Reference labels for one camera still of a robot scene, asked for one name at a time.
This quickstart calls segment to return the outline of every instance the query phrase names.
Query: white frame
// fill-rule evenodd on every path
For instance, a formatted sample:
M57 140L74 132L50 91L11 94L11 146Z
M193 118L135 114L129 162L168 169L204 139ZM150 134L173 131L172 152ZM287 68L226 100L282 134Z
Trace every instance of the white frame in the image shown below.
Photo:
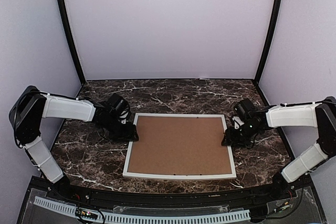
M155 114L155 113L136 113L134 118L134 124L138 122L140 116L160 116L160 117L172 117L172 118L222 118L224 130L227 129L224 115L218 114ZM152 179L169 179L169 180L210 180L210 179L229 179L237 178L235 163L233 160L231 146L227 147L231 165L230 174L218 174L218 175L160 175L160 174L145 174L145 173L130 173L128 172L128 166L130 162L133 142L129 142L124 170L122 175L124 177L131 178L152 178Z

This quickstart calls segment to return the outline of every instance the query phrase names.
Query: brown board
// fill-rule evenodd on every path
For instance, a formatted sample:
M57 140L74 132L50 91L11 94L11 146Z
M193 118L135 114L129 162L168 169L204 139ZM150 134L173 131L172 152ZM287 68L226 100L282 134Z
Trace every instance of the brown board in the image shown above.
M136 124L140 140L130 143L124 176L236 177L231 149L221 146L225 132L223 115L137 114Z

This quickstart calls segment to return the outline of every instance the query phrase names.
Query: black vertical post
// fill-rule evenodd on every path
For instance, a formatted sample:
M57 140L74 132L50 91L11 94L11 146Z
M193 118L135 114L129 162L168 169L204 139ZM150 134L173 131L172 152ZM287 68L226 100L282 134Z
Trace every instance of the black vertical post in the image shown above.
M75 64L75 68L76 68L76 71L77 71L78 78L79 78L81 84L83 85L86 82L86 80L85 80L85 76L84 76L82 67L80 65L80 61L79 61L78 54L77 54L76 47L75 47L75 43L74 43L74 38L72 37L72 33L71 33L71 29L70 29L70 23L69 23L69 19L68 19L68 14L67 14L67 10L66 10L66 7L65 7L65 0L57 0L57 2L58 2L58 8L59 8L59 12L60 12L60 15L61 15L62 23L63 23L65 36L67 38L67 42L68 42L68 45L69 45L72 60L74 62L73 64Z
M265 68L265 64L267 61L267 56L269 53L269 49L271 47L271 43L273 40L273 35L275 31L275 26L277 24L277 19L278 19L278 14L279 14L279 9L280 9L280 3L281 0L274 0L273 3L273 9L272 9L272 14L271 14L271 19L269 21L269 26L268 26L268 31L267 31L267 36L264 44L264 49L261 54L259 66L257 69L256 76L254 78L255 82L258 84L260 82L261 76L263 75L263 71Z

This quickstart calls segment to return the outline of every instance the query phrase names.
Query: brown panel surface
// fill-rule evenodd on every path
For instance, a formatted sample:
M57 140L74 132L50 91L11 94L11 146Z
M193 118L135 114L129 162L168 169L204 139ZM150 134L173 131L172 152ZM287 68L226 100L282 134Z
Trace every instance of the brown panel surface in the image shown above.
M231 174L221 146L221 118L139 116L140 140L132 146L128 172L160 175Z

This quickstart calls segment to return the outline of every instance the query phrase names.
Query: marble surface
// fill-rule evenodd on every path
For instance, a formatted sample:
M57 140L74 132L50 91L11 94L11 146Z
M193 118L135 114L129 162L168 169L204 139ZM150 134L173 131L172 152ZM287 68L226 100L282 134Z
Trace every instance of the marble surface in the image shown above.
M250 98L264 106L250 80L108 80L89 81L79 97L95 101L113 93L123 96L134 113L224 114L227 126L233 105ZM124 178L127 143L104 139L107 132L92 123L67 120L52 149L73 185L133 193L202 193L271 183L275 172L290 162L276 130L256 138L252 150L233 148L236 179L171 181Z

